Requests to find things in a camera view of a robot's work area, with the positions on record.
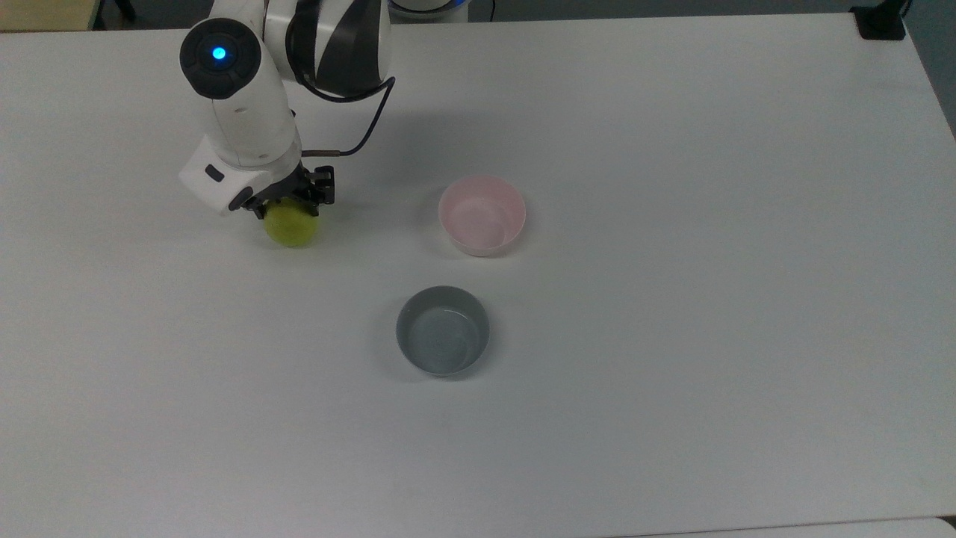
table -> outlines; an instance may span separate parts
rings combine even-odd
[[[671,534],[675,538],[953,538],[956,530],[938,519],[851,523],[843,525],[813,525],[808,527],[761,528],[703,532],[698,534]]]
[[[176,180],[184,34],[0,36],[0,533],[956,512],[956,144],[908,39],[849,14],[395,28],[380,126],[286,250]],[[290,94],[306,147],[377,104]],[[437,223],[478,172],[528,202],[503,258]],[[394,342],[435,284],[491,316],[462,378]]]
[[[100,0],[3,0],[0,32],[90,30]]]

black cable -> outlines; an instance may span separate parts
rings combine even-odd
[[[303,157],[348,157],[349,155],[355,155],[356,153],[358,153],[359,150],[362,149],[363,146],[365,146],[365,143],[368,142],[368,139],[372,136],[372,131],[375,130],[375,125],[378,124],[379,118],[381,117],[381,111],[385,109],[385,103],[388,101],[388,96],[392,93],[392,88],[394,87],[395,87],[395,77],[390,77],[388,80],[383,82],[379,87],[362,94],[362,96],[359,96],[362,99],[365,99],[367,97],[374,96],[375,94],[380,92],[382,89],[385,90],[385,94],[381,96],[379,109],[375,111],[375,117],[372,118],[372,122],[369,123],[368,130],[365,131],[365,136],[362,137],[361,142],[358,143],[358,146],[355,146],[352,149],[347,149],[345,151],[341,151],[338,149],[307,149],[302,152],[302,156]],[[316,95],[321,93],[316,88],[313,88],[310,86],[306,86],[306,88],[308,88],[310,91],[313,91],[313,93],[315,93]],[[332,102],[360,101],[357,98],[334,98],[334,99],[339,101],[332,101]]]

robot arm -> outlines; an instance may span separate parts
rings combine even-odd
[[[283,197],[317,214],[334,200],[332,169],[302,167],[282,80],[332,101],[364,99],[385,86],[387,38],[382,0],[217,0],[180,50],[206,133],[180,179],[220,214],[261,218]]]

bowl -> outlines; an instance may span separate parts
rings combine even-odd
[[[438,218],[459,250],[471,256],[492,256],[524,228],[525,200],[500,177],[473,175],[445,189]]]
[[[443,377],[473,365],[490,336],[488,313],[467,291],[435,286],[405,303],[395,328],[399,348],[419,369]]]

pink bowl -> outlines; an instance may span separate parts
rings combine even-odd
[[[472,175],[445,189],[438,218],[459,250],[491,256],[514,241],[525,226],[525,200],[500,177]]]

